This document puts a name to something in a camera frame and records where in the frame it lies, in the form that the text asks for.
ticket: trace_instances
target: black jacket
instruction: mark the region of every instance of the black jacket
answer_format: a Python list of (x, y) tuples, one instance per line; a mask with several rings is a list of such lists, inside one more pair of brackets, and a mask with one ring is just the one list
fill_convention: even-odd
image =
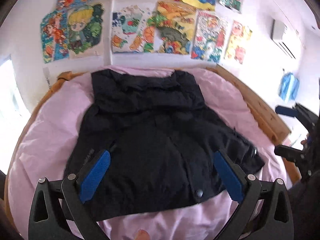
[(65, 176), (101, 149), (111, 164), (84, 206), (95, 221), (191, 206), (224, 190), (212, 153), (226, 149), (245, 173), (264, 162), (254, 146), (205, 105), (194, 76), (92, 74), (94, 103), (84, 115)]

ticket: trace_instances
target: wooden bed frame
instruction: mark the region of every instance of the wooden bed frame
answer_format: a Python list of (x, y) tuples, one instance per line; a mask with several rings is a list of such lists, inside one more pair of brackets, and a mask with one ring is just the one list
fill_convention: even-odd
[[(249, 87), (247, 87), (244, 83), (242, 83), (238, 78), (236, 78), (229, 71), (225, 70), (223, 67), (217, 65), (215, 68), (207, 68), (207, 70), (213, 71), (223, 77), (225, 80), (232, 83), (242, 94), (244, 101), (247, 103), (253, 117), (258, 122), (261, 130), (268, 136), (271, 142), (274, 145), (282, 144), (282, 142), (287, 138), (287, 136), (291, 133), (287, 125), (282, 121), (282, 119)], [(25, 134), (27, 133), (31, 124), (35, 121), (36, 116), (41, 108), (41, 106), (55, 93), (57, 92), (65, 81), (69, 81), (77, 76), (81, 76), (84, 73), (72, 73), (72, 72), (64, 72), (58, 76), (57, 82), (50, 88), (50, 90), (46, 93), (46, 95), (40, 100), (36, 108), (33, 110), (32, 115), (23, 129), (17, 145), (14, 149), (11, 163), (9, 166), (8, 176), (15, 160), (17, 150), (21, 141), (23, 140)], [(293, 163), (289, 163), (284, 160), (285, 168), (289, 174), (289, 177), (294, 184), (300, 179), (300, 174), (295, 168)], [(8, 200), (8, 176), (5, 181), (4, 188), (4, 208), (5, 213), (14, 226), (13, 218), (10, 212), (9, 200)]]

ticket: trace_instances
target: finger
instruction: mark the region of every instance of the finger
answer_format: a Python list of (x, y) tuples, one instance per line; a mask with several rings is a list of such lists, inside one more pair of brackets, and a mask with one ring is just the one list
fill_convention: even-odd
[(139, 230), (134, 240), (150, 240), (149, 234), (145, 230)]

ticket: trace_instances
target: blue gripper pad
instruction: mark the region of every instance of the blue gripper pad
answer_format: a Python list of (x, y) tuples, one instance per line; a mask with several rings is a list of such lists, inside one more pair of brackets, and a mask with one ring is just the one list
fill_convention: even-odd
[(104, 151), (92, 169), (88, 172), (88, 175), (80, 185), (79, 198), (82, 203), (92, 199), (93, 194), (96, 192), (99, 183), (110, 166), (110, 161), (110, 153)]
[(297, 116), (297, 110), (294, 108), (288, 108), (285, 106), (277, 106), (275, 109), (276, 114), (281, 114), (285, 116), (290, 117), (296, 117)]
[(220, 151), (213, 154), (213, 165), (216, 168), (231, 199), (241, 203), (244, 198), (242, 183), (233, 172)]

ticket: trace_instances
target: wooden headboard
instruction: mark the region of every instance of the wooden headboard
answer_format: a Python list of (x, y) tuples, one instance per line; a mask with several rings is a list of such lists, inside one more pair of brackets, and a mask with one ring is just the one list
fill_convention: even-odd
[(208, 67), (207, 69), (217, 73), (239, 89), (260, 129), (274, 145), (282, 144), (291, 131), (275, 111), (228, 70), (219, 65), (215, 68)]

